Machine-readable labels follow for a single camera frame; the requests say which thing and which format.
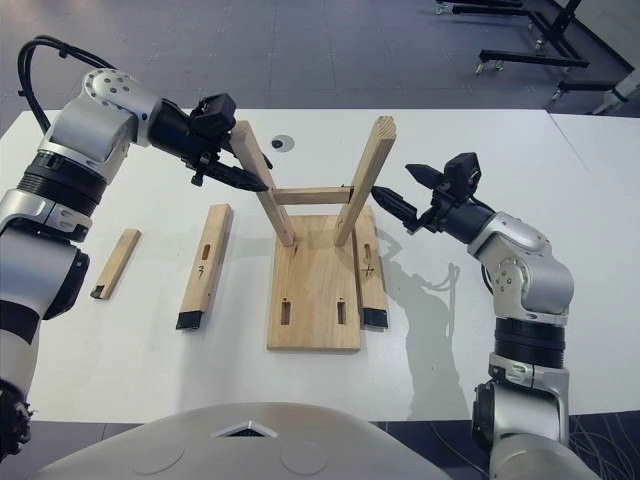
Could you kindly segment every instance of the wooden board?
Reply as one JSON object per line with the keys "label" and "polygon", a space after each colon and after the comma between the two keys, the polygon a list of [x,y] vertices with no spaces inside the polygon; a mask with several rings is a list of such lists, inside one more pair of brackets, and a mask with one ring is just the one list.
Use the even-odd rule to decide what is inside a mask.
{"label": "wooden board", "polygon": [[107,260],[102,273],[98,277],[96,286],[91,291],[93,298],[107,300],[111,296],[139,238],[140,230],[135,228],[127,228],[122,232],[118,243],[116,243],[113,252],[109,256],[109,260]]}
{"label": "wooden board", "polygon": [[280,205],[330,205],[349,203],[351,187],[276,188],[273,196]]}
{"label": "wooden board", "polygon": [[358,265],[358,295],[365,325],[388,327],[387,295],[384,291],[382,263],[376,237],[376,220],[370,206],[365,206],[354,229]]}
{"label": "wooden board", "polygon": [[275,188],[273,177],[267,168],[249,122],[240,121],[236,123],[236,126],[231,130],[229,144],[242,168],[260,177],[262,183],[269,187],[266,192],[258,192],[256,194],[258,200],[260,200],[262,208],[264,208],[267,217],[269,217],[269,221],[273,225],[273,229],[276,231],[280,241],[286,246],[293,245],[294,232],[289,215],[283,207],[278,205],[273,196],[273,189]]}
{"label": "wooden board", "polygon": [[178,330],[198,328],[202,314],[209,309],[211,298],[216,293],[214,281],[222,269],[231,217],[231,207],[227,204],[209,208],[182,299],[176,325]]}
{"label": "wooden board", "polygon": [[359,350],[351,236],[333,243],[336,216],[292,216],[296,244],[276,241],[269,349]]}
{"label": "wooden board", "polygon": [[358,169],[353,177],[353,194],[349,203],[342,207],[335,227],[335,244],[342,246],[347,241],[367,201],[371,188],[396,141],[396,125],[393,117],[378,117],[362,153]]}

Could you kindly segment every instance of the black rubber foot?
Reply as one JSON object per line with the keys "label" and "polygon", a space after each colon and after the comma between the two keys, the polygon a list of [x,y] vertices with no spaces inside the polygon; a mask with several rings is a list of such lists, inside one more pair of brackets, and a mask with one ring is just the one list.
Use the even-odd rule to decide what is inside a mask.
{"label": "black rubber foot", "polygon": [[200,328],[202,312],[180,312],[176,330],[195,330]]}
{"label": "black rubber foot", "polygon": [[362,321],[365,325],[378,328],[389,328],[387,311],[378,308],[363,308]]}

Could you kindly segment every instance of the silver robot arm segment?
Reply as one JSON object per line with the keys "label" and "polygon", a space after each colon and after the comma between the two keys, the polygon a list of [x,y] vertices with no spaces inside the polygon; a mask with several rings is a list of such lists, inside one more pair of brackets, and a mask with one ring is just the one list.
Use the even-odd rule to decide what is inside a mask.
{"label": "silver robot arm segment", "polygon": [[597,478],[567,447],[571,273],[541,232],[474,196],[481,177],[475,153],[458,155],[443,173],[427,165],[407,169],[433,191],[429,210],[418,217],[416,207],[385,187],[373,188],[374,199],[411,234],[425,228],[466,244],[489,274],[495,349],[491,380],[476,388],[472,434],[491,452],[490,477]]}
{"label": "silver robot arm segment", "polygon": [[82,242],[91,215],[116,176],[131,143],[179,157],[203,176],[249,191],[258,177],[218,161],[231,153],[235,102],[227,94],[204,98],[190,115],[116,69],[87,73],[80,95],[45,133],[17,188],[0,201],[0,460],[29,439],[29,392],[40,320],[69,310],[89,257]]}

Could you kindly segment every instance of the white table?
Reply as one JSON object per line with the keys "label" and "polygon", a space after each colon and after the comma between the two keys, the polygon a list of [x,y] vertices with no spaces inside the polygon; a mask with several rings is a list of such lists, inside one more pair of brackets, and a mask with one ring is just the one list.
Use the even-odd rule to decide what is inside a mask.
{"label": "white table", "polygon": [[[619,203],[615,185],[590,173],[545,112],[244,110],[237,118],[251,121],[275,165],[276,184],[302,187],[348,184],[380,114],[395,117],[398,140],[379,185],[426,207],[430,192],[404,164],[442,168],[457,153],[476,151],[483,170],[479,198],[543,231],[573,272],[566,335],[572,413],[640,408],[639,214]],[[293,151],[271,149],[270,139],[281,133],[294,137]],[[17,184],[40,138],[24,113],[0,140],[3,190]],[[637,137],[629,141],[637,152]],[[629,168],[636,176],[620,182],[630,188],[640,168]],[[374,205],[389,330],[362,332],[355,354],[269,352],[271,226],[255,195],[209,179],[199,189],[190,177],[178,159],[132,147],[82,245],[92,264],[78,302],[42,327],[30,393],[35,419],[147,422],[249,401],[324,405],[367,420],[470,418],[473,388],[488,379],[494,316],[479,264],[463,245],[444,234],[410,237]],[[207,208],[223,202],[235,217],[213,310],[200,330],[177,332]],[[96,301],[89,292],[127,227],[142,230],[142,238],[111,300]],[[453,290],[430,288],[452,268],[460,270]]]}

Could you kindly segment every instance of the black metal stand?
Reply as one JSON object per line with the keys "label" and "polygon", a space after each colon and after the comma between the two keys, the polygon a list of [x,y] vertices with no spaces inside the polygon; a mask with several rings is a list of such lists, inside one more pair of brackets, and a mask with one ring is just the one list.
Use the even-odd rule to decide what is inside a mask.
{"label": "black metal stand", "polygon": [[465,5],[484,5],[485,7],[520,8],[520,0],[436,0],[436,15],[440,15],[447,3],[464,3]]}
{"label": "black metal stand", "polygon": [[[478,57],[480,62],[476,67],[476,75],[484,70],[484,65],[489,60],[496,61],[496,69],[502,70],[503,62],[533,63],[538,65],[555,65],[559,67],[580,67],[589,66],[585,60],[564,37],[564,32],[575,18],[575,11],[582,0],[570,0],[566,7],[553,20],[549,21],[542,12],[534,12],[521,8],[498,8],[498,7],[478,7],[478,6],[458,6],[451,9],[453,14],[472,13],[480,15],[507,15],[529,18],[529,29],[535,26],[540,30],[542,36],[536,41],[535,48],[539,53],[531,54],[526,52],[508,52],[502,50],[481,50]],[[546,43],[550,43],[558,55],[547,55],[542,53],[542,48]]]}
{"label": "black metal stand", "polygon": [[597,82],[597,81],[571,81],[562,80],[558,83],[555,93],[551,96],[547,108],[557,102],[567,92],[608,92],[617,85],[615,82]]}

